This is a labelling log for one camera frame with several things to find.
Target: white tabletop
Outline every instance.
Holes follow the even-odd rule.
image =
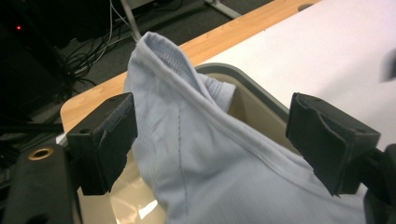
[[[228,63],[289,107],[294,92],[322,98],[396,143],[396,1],[324,0],[205,63]]]

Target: black object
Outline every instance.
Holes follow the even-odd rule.
[[[69,148],[48,145],[22,153],[2,223],[81,223],[76,190],[110,191],[136,136],[134,97],[125,93],[78,124],[67,135]]]
[[[363,183],[367,223],[396,221],[396,145],[376,149],[380,134],[321,99],[294,93],[286,136],[331,195]]]

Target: laundry bin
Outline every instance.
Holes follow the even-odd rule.
[[[286,138],[289,110],[277,99],[236,67],[224,63],[208,63],[196,67],[198,73],[236,86],[228,113],[281,146],[299,154]],[[85,223],[164,223],[166,214],[144,182],[132,150],[124,171],[110,193],[104,196],[83,196],[78,191]]]

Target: blue cloth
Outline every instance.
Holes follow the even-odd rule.
[[[227,115],[233,86],[197,74],[166,38],[142,37],[124,90],[134,158],[167,223],[365,222],[364,190],[330,196],[303,158]]]

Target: wooden table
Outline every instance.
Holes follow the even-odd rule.
[[[316,2],[318,0],[275,0],[180,47],[195,66],[296,14],[298,7]],[[64,131],[69,132],[107,98],[121,94],[125,77],[126,72],[64,103],[61,109]]]

